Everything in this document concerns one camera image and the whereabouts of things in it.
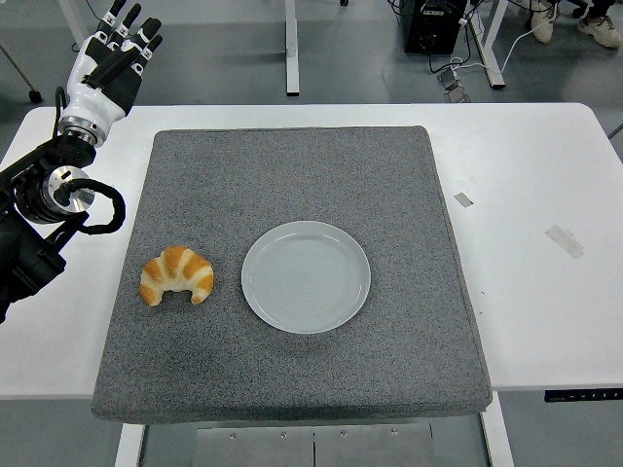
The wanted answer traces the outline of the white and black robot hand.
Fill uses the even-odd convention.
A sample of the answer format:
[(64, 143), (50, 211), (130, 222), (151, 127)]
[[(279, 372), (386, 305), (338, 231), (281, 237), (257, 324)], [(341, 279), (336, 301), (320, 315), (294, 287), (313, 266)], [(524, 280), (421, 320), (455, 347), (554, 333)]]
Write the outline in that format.
[(121, 15), (124, 1), (115, 1), (95, 32), (81, 45), (67, 82), (69, 101), (59, 123), (85, 122), (88, 129), (107, 132), (126, 117), (142, 85), (142, 75), (162, 42), (157, 18), (147, 18), (132, 31), (141, 5)]

